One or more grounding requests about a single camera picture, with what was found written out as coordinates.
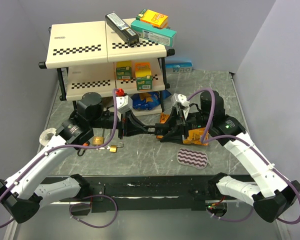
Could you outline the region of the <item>black Kaijing padlock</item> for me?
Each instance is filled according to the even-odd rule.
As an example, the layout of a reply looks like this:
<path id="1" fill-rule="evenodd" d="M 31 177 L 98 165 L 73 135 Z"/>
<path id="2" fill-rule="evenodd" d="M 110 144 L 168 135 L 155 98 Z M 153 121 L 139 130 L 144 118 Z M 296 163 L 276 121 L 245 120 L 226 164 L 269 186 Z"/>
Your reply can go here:
<path id="1" fill-rule="evenodd" d="M 166 123 L 156 123 L 154 125 L 154 134 L 156 136 L 164 136 L 170 131 L 170 127 Z"/>

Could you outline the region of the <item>black key bunch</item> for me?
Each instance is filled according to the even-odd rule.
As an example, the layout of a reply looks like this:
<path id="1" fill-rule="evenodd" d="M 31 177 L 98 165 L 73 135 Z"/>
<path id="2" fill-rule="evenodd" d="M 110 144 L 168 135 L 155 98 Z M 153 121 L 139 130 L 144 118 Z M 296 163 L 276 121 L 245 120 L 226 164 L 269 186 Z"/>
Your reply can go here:
<path id="1" fill-rule="evenodd" d="M 155 126 L 154 125 L 146 125 L 144 128 L 146 129 L 147 134 L 154 134 L 155 133 Z"/>

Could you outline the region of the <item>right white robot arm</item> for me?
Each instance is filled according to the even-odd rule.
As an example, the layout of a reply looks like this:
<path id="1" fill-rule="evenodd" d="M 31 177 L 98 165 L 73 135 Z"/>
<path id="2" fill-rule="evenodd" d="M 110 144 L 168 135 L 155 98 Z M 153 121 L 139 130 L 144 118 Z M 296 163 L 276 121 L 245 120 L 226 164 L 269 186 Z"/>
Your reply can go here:
<path id="1" fill-rule="evenodd" d="M 213 199 L 229 196 L 254 209 L 266 222 L 278 220 L 288 225 L 300 222 L 300 183 L 289 180 L 261 153 L 243 125 L 226 114 L 224 99 L 217 91 L 203 88 L 195 92 L 200 95 L 196 112 L 190 112 L 190 100 L 194 94 L 185 96 L 175 93 L 171 97 L 172 110 L 158 130 L 161 142 L 183 144 L 192 130 L 204 129 L 200 143 L 218 141 L 245 168 L 254 184 L 234 179 L 228 174 L 218 173 L 208 187 Z"/>

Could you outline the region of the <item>small brass padlock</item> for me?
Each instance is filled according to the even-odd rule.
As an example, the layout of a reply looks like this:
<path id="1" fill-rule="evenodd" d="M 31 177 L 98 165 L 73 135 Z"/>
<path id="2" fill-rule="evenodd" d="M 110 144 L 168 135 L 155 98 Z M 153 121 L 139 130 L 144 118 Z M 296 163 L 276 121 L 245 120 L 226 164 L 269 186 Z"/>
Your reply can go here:
<path id="1" fill-rule="evenodd" d="M 118 142 L 117 145 L 108 145 L 106 147 L 107 150 L 109 150 L 110 153 L 116 153 L 118 149 L 123 148 L 125 145 L 123 142 Z"/>

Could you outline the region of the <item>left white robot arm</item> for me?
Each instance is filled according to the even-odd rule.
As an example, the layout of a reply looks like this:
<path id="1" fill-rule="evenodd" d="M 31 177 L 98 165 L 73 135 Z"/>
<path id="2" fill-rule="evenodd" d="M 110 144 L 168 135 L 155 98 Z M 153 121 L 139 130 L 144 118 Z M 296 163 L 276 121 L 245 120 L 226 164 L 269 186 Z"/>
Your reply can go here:
<path id="1" fill-rule="evenodd" d="M 84 94 L 46 146 L 14 175 L 0 179 L 0 204 L 13 220 L 21 224 L 53 202 L 71 198 L 83 201 L 88 197 L 90 184 L 79 174 L 52 184 L 42 182 L 68 156 L 85 148 L 94 128 L 111 129 L 119 138 L 148 133 L 148 126 L 132 113 L 129 96 L 114 95 L 113 103 L 114 112 L 104 111 L 100 94 Z"/>

